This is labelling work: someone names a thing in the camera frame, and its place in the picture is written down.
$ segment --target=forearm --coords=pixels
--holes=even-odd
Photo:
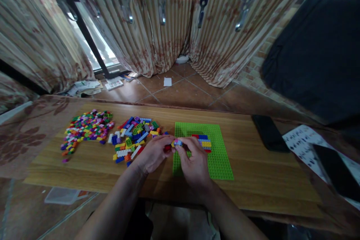
[[[267,239],[216,183],[212,182],[211,187],[202,192],[200,197],[226,239]]]
[[[137,164],[128,167],[76,239],[122,238],[146,177]]]

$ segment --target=black phone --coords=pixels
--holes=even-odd
[[[260,134],[263,144],[268,150],[290,153],[290,149],[286,145],[271,117],[264,115],[252,115],[251,118]]]
[[[313,144],[313,153],[328,183],[344,197],[360,202],[360,187],[337,151]]]

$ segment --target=green baseplate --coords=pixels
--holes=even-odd
[[[216,124],[175,122],[175,137],[190,137],[192,134],[207,135],[211,141],[211,153],[207,156],[210,177],[212,179],[234,180],[220,126]],[[174,176],[183,176],[178,152],[174,154],[172,174]]]

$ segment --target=wooden tabletop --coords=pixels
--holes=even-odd
[[[190,109],[159,108],[101,102],[86,103],[76,115],[109,110],[115,125],[130,116],[154,119],[162,131],[174,134],[175,122],[219,124],[229,156],[234,181],[215,182],[241,209],[322,218],[321,200],[292,153],[268,151],[249,115]],[[61,161],[64,127],[29,166],[25,183],[86,191],[109,192],[126,169],[113,161],[114,146],[98,141],[81,142],[70,162]],[[167,202],[198,203],[184,178],[173,177],[173,158],[149,175],[141,196]]]

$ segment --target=person's right hand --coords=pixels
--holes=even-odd
[[[182,146],[175,146],[180,156],[181,168],[187,183],[196,193],[207,192],[212,185],[207,167],[207,153],[196,137],[178,139],[186,144],[191,151],[191,157],[189,158]]]

